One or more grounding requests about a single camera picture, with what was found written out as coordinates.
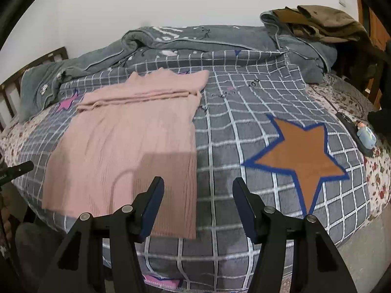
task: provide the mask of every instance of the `light switch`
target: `light switch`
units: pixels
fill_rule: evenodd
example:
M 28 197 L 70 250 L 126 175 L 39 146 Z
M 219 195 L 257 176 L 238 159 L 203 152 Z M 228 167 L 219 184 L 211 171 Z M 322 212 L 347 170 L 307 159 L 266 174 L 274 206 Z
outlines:
M 345 0 L 338 0 L 340 5 L 342 5 L 343 7 L 346 7 L 346 2 Z

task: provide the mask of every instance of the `orange star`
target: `orange star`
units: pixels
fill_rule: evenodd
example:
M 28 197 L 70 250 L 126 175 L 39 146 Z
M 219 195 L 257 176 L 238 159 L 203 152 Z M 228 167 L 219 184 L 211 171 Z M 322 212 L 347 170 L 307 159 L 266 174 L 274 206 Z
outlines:
M 242 165 L 292 175 L 303 214 L 312 213 L 323 182 L 349 178 L 327 151 L 327 128 L 323 123 L 301 127 L 267 116 L 279 137 Z

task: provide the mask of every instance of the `wooden bed frame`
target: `wooden bed frame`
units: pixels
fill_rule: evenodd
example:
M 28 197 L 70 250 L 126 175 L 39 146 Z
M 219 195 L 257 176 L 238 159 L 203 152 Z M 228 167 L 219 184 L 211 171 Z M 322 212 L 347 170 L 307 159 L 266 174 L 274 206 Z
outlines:
M 24 66 L 23 68 L 19 69 L 16 73 L 14 73 L 11 77 L 6 79 L 1 85 L 0 85 L 0 95 L 3 96 L 3 99 L 5 101 L 5 104 L 7 106 L 8 112 L 13 118 L 16 114 L 16 111 L 18 107 L 15 107 L 15 103 L 12 102 L 9 94 L 7 94 L 6 90 L 10 87 L 13 87 L 13 85 L 16 87 L 18 91 L 18 95 L 20 97 L 20 83 L 23 77 L 24 72 L 32 67 L 38 66 L 43 63 L 47 62 L 59 62 L 61 60 L 68 59 L 68 54 L 66 52 L 65 47 L 58 48 L 50 53 L 47 53 L 46 55 L 41 56 L 40 58 L 32 61 L 28 65 Z M 4 128 L 7 126 L 4 124 L 4 118 L 0 121 L 0 131 L 3 131 Z

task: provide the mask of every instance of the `gray plaid bedsheet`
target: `gray plaid bedsheet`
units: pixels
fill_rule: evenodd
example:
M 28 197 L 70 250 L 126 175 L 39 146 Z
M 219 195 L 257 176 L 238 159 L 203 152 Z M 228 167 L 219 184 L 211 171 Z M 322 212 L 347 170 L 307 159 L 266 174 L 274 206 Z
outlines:
M 232 181 L 242 177 L 250 191 L 283 214 L 302 217 L 290 176 L 244 168 L 240 164 L 278 137 L 266 113 L 301 125 L 326 124 L 328 151 L 349 174 L 349 180 L 324 183 L 314 214 L 335 244 L 346 241 L 369 215 L 370 203 L 363 158 L 345 128 L 304 90 L 296 65 L 284 50 L 221 51 L 189 56 L 160 56 L 153 62 L 108 69 L 61 86 L 59 100 L 79 97 L 69 110 L 55 112 L 24 143 L 18 162 L 32 160 L 35 169 L 14 184 L 30 207 L 53 228 L 69 231 L 75 218 L 41 208 L 42 182 L 51 152 L 76 113 L 86 92 L 126 81 L 160 67 L 175 73 L 210 71 L 194 117 L 197 146 L 197 239 L 147 238 L 137 245 L 144 274 L 182 279 L 178 291 L 241 291 L 251 281 L 260 252 L 245 236 L 232 198 Z M 103 245 L 110 266 L 109 240 Z M 292 270 L 293 242 L 287 242 L 285 272 Z

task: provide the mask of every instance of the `pink sweater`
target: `pink sweater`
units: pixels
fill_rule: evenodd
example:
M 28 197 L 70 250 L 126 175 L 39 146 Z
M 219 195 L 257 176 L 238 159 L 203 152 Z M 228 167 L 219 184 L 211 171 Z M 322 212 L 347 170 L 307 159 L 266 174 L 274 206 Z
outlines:
M 155 176 L 165 183 L 152 235 L 196 237 L 196 143 L 192 119 L 208 71 L 165 69 L 85 94 L 50 156 L 43 207 L 78 217 L 131 204 Z

